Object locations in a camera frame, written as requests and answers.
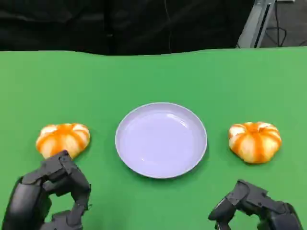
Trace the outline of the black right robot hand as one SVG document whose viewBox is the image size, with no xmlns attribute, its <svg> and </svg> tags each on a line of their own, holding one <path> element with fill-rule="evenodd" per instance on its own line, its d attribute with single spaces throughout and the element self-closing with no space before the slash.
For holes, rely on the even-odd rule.
<svg viewBox="0 0 307 230">
<path fill-rule="evenodd" d="M 259 230 L 303 230 L 294 207 L 267 196 L 268 191 L 244 180 L 238 180 L 229 192 L 211 211 L 208 219 L 215 221 L 216 230 L 229 230 L 229 222 L 237 210 L 248 216 L 259 217 Z"/>
</svg>

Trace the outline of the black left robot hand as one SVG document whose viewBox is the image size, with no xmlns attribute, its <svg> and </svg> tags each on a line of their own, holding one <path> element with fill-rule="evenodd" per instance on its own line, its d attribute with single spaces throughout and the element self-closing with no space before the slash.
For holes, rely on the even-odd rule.
<svg viewBox="0 0 307 230">
<path fill-rule="evenodd" d="M 45 222 L 50 195 L 71 194 L 72 209 L 52 215 Z M 10 196 L 2 222 L 4 230 L 81 230 L 88 210 L 91 185 L 66 150 L 44 160 L 41 166 L 20 177 Z"/>
</svg>

